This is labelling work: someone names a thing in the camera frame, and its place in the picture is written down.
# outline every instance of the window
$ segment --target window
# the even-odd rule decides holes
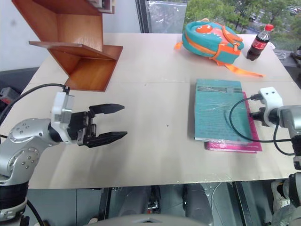
[[[152,33],[181,33],[191,21],[208,18],[236,33],[258,34],[266,24],[275,30],[271,42],[277,49],[296,50],[301,45],[301,0],[170,0],[143,3],[140,23]]]

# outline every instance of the bottle cap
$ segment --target bottle cap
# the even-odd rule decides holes
[[[265,25],[265,28],[264,28],[266,31],[268,31],[268,32],[270,32],[270,31],[272,31],[273,29],[274,29],[274,26],[273,25],[271,25],[271,24],[267,24],[267,25]]]

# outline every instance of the pink book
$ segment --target pink book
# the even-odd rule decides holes
[[[245,101],[246,104],[246,110],[248,112],[248,119],[250,122],[250,128],[252,133],[252,138],[258,140],[258,134],[256,131],[256,127],[254,124],[253,118],[250,116],[250,107],[247,101]],[[207,150],[211,151],[223,151],[223,152],[243,152],[243,153],[257,153],[261,152],[261,144],[258,142],[251,142],[246,145],[232,145],[232,144],[221,144],[221,143],[212,143],[208,142],[205,143],[205,147]]]

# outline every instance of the book cover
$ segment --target book cover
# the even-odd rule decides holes
[[[229,122],[231,108],[243,99],[239,81],[198,79],[195,94],[195,139],[206,142],[247,144],[237,135]],[[233,124],[246,137],[251,137],[246,105],[233,112]]]
[[[255,123],[253,118],[250,116],[250,107],[249,103],[246,101],[246,110],[248,113],[248,119],[250,123],[252,138],[259,140]],[[221,144],[221,143],[206,143],[205,144],[206,149],[211,151],[224,151],[224,152],[243,152],[243,153],[257,153],[262,151],[261,144],[258,142],[251,142],[247,145],[231,145],[231,144]]]

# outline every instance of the white table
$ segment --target white table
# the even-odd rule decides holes
[[[256,61],[244,54],[254,36],[242,35],[243,54],[235,65],[263,73],[265,78],[236,75],[215,62],[185,49],[173,49],[180,34],[106,34],[104,43],[124,46],[105,93],[71,91],[73,111],[90,105],[116,103],[125,109],[95,118],[97,133],[128,131],[110,145],[89,149],[65,145],[46,149],[30,180],[30,188],[95,188],[191,182],[240,181],[286,178],[294,173],[293,157],[280,154],[273,144],[262,144],[257,154],[212,152],[193,139],[194,94],[198,78],[240,80],[248,96],[273,86],[285,105],[301,102],[301,91],[273,51],[266,48]],[[64,83],[67,75],[49,57],[27,89],[39,84]],[[17,103],[0,128],[7,134],[26,118],[49,118],[59,88],[44,88]],[[260,103],[251,102],[251,111]],[[256,122],[261,139],[271,139],[273,129]],[[278,138],[287,138],[279,129]],[[291,152],[291,143],[279,144]]]

